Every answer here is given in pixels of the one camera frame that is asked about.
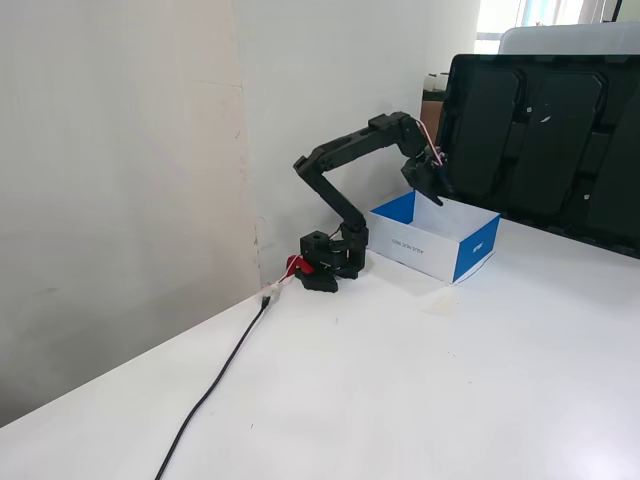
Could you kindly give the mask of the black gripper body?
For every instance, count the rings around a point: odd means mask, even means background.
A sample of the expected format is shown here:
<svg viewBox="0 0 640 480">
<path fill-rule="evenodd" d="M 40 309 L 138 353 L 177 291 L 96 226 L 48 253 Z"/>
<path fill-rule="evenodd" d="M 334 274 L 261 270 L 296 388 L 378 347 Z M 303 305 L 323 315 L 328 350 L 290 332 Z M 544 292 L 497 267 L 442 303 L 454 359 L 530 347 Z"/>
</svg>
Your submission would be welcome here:
<svg viewBox="0 0 640 480">
<path fill-rule="evenodd" d="M 433 152 L 427 147 L 417 156 L 410 157 L 401 173 L 408 185 L 422 195 L 437 195 L 443 173 L 439 151 Z"/>
</svg>

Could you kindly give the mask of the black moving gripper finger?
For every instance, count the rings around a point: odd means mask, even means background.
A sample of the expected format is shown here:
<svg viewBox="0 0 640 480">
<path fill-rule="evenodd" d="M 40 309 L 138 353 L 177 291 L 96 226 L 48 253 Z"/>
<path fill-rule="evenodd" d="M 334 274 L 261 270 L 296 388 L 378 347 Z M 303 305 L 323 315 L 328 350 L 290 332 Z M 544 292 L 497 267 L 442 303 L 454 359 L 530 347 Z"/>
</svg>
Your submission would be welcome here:
<svg viewBox="0 0 640 480">
<path fill-rule="evenodd" d="M 433 168 L 435 175 L 435 185 L 439 195 L 451 196 L 455 194 L 453 185 L 448 177 L 447 168 L 445 166 L 435 166 Z"/>
</svg>

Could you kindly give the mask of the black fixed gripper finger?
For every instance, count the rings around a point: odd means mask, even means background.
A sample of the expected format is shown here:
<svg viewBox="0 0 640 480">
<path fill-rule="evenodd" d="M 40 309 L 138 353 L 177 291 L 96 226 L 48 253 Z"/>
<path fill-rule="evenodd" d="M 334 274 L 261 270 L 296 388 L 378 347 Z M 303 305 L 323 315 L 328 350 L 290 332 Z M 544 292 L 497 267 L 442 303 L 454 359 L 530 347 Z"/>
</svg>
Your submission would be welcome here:
<svg viewBox="0 0 640 480">
<path fill-rule="evenodd" d="M 444 205 L 443 201 L 437 196 L 433 185 L 427 181 L 427 182 L 416 182 L 413 185 L 413 189 L 417 192 L 420 193 L 422 196 L 424 196 L 425 198 L 429 199 L 432 203 L 434 203 L 435 205 L 442 207 Z"/>
</svg>

